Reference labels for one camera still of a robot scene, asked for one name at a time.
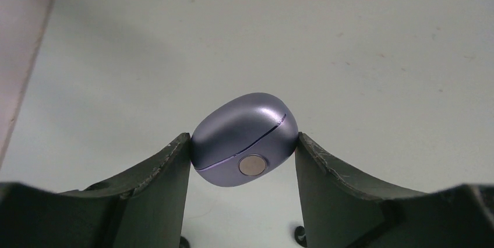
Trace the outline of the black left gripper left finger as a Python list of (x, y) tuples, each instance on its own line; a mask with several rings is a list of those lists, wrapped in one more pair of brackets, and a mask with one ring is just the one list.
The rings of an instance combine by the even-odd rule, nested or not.
[(190, 135), (84, 190), (1, 183), (2, 247), (189, 247)]

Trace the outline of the purple earbud charging case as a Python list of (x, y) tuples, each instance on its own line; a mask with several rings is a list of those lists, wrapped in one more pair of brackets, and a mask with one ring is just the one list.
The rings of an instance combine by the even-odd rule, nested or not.
[(219, 187), (249, 183), (274, 170), (295, 151), (298, 125), (276, 96), (249, 93), (205, 117), (191, 137), (195, 171)]

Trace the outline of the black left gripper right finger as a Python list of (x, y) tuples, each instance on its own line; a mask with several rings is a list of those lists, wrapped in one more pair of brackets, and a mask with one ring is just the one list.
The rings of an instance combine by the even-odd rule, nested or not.
[(492, 247), (493, 186), (424, 193), (385, 182), (300, 133), (295, 151), (308, 247)]

